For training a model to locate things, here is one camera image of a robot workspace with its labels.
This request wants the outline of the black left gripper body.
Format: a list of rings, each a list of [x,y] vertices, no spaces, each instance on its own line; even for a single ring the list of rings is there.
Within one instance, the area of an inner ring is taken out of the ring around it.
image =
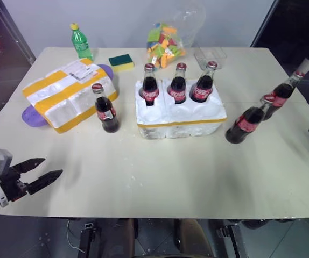
[[[11,167],[0,175],[0,186],[4,191],[8,201],[15,202],[23,196],[29,194],[26,191],[26,184],[20,180],[20,175],[11,172]]]

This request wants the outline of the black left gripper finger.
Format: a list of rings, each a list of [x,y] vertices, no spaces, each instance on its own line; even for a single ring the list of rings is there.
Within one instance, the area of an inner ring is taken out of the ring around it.
[[[31,159],[28,159],[26,161],[23,161],[19,164],[12,166],[11,172],[15,175],[27,173],[37,168],[44,161],[45,161],[45,158],[31,158]]]
[[[34,193],[40,191],[41,189],[55,182],[60,177],[62,172],[63,172],[62,169],[47,172],[46,174],[40,176],[37,180],[33,181],[32,183],[27,183],[26,191],[29,193],[29,195],[33,195]]]

